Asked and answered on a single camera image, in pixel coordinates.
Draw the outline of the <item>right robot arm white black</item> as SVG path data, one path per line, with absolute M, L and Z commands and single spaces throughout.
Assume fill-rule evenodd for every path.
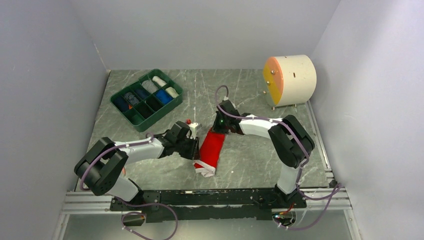
M 212 131 L 220 134 L 234 133 L 269 139 L 282 162 L 276 187 L 275 202 L 282 208 L 294 201 L 300 180 L 302 162 L 310 157 L 315 142 L 293 115 L 284 118 L 266 118 L 250 113 L 240 114 L 230 100 L 217 105 Z

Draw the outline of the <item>red white underwear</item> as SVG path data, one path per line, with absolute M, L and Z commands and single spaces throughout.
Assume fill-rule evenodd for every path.
M 204 178 L 216 174 L 220 154 L 224 145 L 226 135 L 209 129 L 199 149 L 199 159 L 193 161 L 195 172 Z

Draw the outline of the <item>green compartment organizer tray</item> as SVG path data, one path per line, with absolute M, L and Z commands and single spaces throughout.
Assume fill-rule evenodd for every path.
M 111 104 L 138 132 L 145 132 L 183 102 L 183 88 L 155 68 L 110 97 Z

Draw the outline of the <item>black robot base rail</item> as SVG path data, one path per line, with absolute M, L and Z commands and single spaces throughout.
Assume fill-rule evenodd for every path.
M 181 220 L 270 220 L 278 212 L 305 209 L 306 201 L 296 191 L 282 193 L 276 186 L 209 190 L 146 190 L 129 205 L 113 197 L 112 212 L 140 211 L 148 223 Z

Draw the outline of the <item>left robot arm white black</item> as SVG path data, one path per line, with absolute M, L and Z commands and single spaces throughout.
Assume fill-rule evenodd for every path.
M 198 160 L 200 126 L 197 122 L 177 121 L 163 133 L 148 133 L 145 139 L 127 142 L 102 137 L 74 167 L 80 189 L 96 196 L 112 195 L 130 210 L 139 209 L 145 204 L 144 191 L 123 174 L 125 166 L 174 153 L 187 160 Z

